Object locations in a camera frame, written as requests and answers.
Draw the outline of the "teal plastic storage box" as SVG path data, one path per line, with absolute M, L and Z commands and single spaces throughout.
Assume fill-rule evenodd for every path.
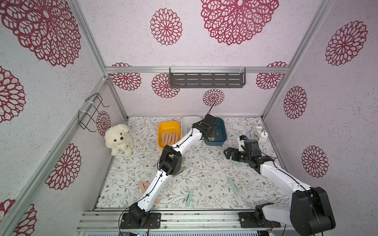
M 204 140 L 208 146 L 222 146 L 227 140 L 227 132 L 224 120 L 216 117 L 217 136 L 214 141 L 209 141 L 208 138 Z

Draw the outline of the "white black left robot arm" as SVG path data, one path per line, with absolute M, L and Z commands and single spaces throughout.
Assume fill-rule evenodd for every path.
M 132 222 L 141 224 L 146 220 L 155 199 L 164 188 L 166 182 L 178 174 L 182 167 L 183 154 L 197 141 L 203 138 L 215 137 L 216 118 L 206 116 L 192 125 L 191 130 L 177 143 L 166 145 L 157 162 L 157 174 L 142 197 L 128 208 L 125 216 Z

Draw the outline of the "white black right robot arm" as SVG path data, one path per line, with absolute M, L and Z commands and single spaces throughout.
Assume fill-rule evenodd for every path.
M 275 158 L 261 152 L 256 140 L 240 140 L 238 148 L 227 148 L 223 153 L 228 160 L 248 164 L 289 198 L 288 207 L 274 203 L 257 205 L 254 211 L 256 224 L 282 223 L 292 226 L 301 236 L 322 234 L 336 227 L 327 192 L 321 187 L 311 187 L 283 170 Z

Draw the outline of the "white plastic storage box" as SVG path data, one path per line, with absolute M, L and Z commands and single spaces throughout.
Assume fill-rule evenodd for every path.
M 190 133 L 190 130 L 191 130 L 191 128 L 192 128 L 192 126 L 193 126 L 194 123 L 199 122 L 201 120 L 202 120 L 202 118 L 201 117 L 197 117 L 197 116 L 183 117 L 181 119 L 181 134 L 182 134 L 182 138 L 184 136 L 186 136 L 188 132 Z

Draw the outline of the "white plush dog toy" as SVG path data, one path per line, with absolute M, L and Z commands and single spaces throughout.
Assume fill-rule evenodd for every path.
M 125 124 L 118 124 L 109 128 L 105 133 L 105 146 L 111 149 L 111 155 L 117 156 L 123 152 L 125 157 L 132 155 L 134 147 L 133 138 Z

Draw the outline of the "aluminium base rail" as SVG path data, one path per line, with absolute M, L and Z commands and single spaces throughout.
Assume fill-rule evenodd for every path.
M 128 233 L 157 233 L 195 235 L 231 233 L 232 235 L 296 236 L 295 229 L 279 220 L 264 223 L 254 222 L 253 210 L 195 210 L 195 209 L 156 209 L 143 215 L 141 220 L 133 221 L 121 208 L 99 211 L 85 211 L 79 220 L 77 235 L 89 233 L 112 233 L 126 236 Z

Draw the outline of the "yellow plastic storage box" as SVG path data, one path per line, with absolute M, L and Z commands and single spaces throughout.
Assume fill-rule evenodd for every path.
M 158 146 L 161 150 L 166 145 L 172 146 L 181 140 L 181 127 L 176 121 L 160 123 L 158 126 Z

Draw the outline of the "grey wall shelf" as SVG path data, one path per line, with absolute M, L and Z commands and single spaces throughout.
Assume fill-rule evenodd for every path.
M 240 89 L 246 84 L 245 72 L 175 72 L 170 68 L 168 78 L 170 87 L 175 89 Z

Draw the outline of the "white twin-bell alarm clock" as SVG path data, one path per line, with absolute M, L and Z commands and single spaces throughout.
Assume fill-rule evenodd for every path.
M 258 141 L 259 144 L 264 144 L 268 139 L 268 132 L 261 125 L 256 125 L 251 131 L 251 138 Z

